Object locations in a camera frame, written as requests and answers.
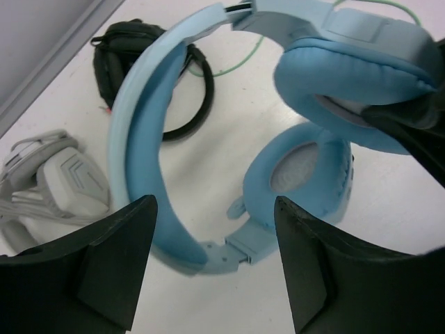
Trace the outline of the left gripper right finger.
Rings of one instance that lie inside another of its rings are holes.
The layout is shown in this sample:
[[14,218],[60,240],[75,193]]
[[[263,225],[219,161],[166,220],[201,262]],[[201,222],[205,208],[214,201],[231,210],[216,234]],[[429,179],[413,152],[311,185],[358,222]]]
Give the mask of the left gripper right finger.
[[275,201],[275,226],[297,333],[443,333],[444,249],[376,246]]

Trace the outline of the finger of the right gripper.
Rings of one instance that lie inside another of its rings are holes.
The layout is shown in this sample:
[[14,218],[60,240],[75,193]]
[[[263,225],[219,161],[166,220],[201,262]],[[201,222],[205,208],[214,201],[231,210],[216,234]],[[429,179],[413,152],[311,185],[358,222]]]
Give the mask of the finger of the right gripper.
[[371,105],[362,119],[398,141],[436,181],[444,185],[444,84],[413,100]]

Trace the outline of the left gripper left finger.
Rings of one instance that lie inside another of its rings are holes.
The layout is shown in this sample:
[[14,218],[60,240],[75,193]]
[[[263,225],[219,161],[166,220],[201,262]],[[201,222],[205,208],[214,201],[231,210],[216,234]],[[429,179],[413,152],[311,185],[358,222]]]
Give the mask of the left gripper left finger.
[[143,196],[110,216],[1,257],[2,333],[132,329],[156,225]]

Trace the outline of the light blue headphones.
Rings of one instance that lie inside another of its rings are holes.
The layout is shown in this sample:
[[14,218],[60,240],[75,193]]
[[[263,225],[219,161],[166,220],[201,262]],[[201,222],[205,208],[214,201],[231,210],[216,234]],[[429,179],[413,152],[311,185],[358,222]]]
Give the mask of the light blue headphones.
[[[186,48],[218,27],[257,33],[283,47],[275,68],[281,98],[305,118],[254,159],[228,217],[249,219],[224,244],[196,241],[177,218],[159,162],[165,113]],[[243,1],[203,8],[164,32],[138,58],[113,105],[108,176],[118,208],[153,195],[156,255],[186,274],[223,274],[277,248],[274,205],[286,196],[328,223],[340,221],[353,183],[351,144],[405,154],[364,119],[369,106],[413,100],[437,90],[444,59],[418,24],[324,1]]]

